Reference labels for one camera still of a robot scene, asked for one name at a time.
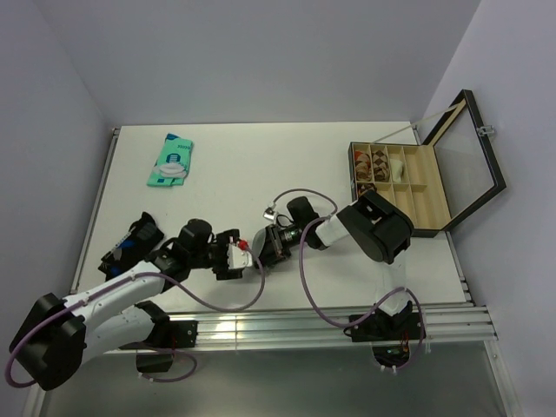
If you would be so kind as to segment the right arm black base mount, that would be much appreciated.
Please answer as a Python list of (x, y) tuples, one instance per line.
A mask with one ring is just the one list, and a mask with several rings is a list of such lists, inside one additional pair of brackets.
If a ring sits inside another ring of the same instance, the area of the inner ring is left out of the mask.
[(372, 344), (374, 359), (384, 367), (400, 367), (411, 358), (411, 341), (419, 341), (426, 332), (417, 313), (391, 317), (378, 311), (361, 324), (345, 328), (351, 342)]

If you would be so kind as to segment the grey sock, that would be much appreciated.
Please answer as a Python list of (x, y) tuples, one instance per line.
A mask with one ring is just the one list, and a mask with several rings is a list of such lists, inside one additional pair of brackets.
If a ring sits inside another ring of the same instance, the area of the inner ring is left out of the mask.
[(268, 232), (266, 228), (260, 229), (255, 234), (251, 244), (253, 256), (256, 256), (260, 262), (263, 262), (263, 254), (265, 251), (265, 247), (267, 246), (267, 235)]

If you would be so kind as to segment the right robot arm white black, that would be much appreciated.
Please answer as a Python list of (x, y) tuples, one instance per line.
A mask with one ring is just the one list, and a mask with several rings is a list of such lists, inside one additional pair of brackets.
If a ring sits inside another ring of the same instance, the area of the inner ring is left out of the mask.
[(333, 212), (327, 216), (319, 215), (306, 196), (296, 197), (287, 204), (288, 225), (279, 222), (281, 214), (276, 203), (273, 200), (265, 209), (263, 217), (270, 223), (253, 239), (253, 249), (262, 266), (271, 268), (288, 260), (295, 247), (322, 251), (352, 238), (377, 267), (373, 277), (378, 300), (372, 314), (351, 320), (348, 325), (355, 327), (369, 319), (383, 337), (397, 337), (416, 304), (407, 290), (406, 254), (414, 233), (409, 217), (373, 190), (342, 209), (334, 204)]

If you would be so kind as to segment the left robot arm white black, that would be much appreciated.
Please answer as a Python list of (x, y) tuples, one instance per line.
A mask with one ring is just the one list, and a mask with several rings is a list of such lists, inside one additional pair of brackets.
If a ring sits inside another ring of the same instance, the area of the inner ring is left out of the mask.
[(238, 279), (253, 260), (238, 230), (214, 234), (209, 223), (193, 219), (178, 236), (109, 281), (76, 295), (37, 300), (10, 344), (4, 378), (23, 388), (12, 376), (19, 364), (32, 384), (48, 391), (85, 362), (127, 345), (173, 357), (181, 336), (152, 297), (183, 289), (195, 269), (208, 269), (219, 280)]

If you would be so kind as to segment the cream yellow sock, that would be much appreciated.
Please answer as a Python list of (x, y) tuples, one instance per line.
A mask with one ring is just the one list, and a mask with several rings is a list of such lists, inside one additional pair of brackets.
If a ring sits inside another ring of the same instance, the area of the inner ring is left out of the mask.
[(390, 178), (394, 183), (401, 183), (403, 171), (404, 171), (404, 163), (400, 160), (391, 159), (390, 163)]

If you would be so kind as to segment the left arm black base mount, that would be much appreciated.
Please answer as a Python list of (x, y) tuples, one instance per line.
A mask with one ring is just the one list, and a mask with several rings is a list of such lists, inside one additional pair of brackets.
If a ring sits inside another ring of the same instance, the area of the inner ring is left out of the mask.
[[(155, 324), (144, 341), (135, 341), (119, 347), (122, 351), (136, 351), (136, 370), (142, 377), (157, 382), (180, 381), (192, 376), (197, 359), (189, 353), (196, 343), (197, 321), (166, 321)], [(181, 376), (169, 376), (179, 361), (187, 361), (188, 371)]]

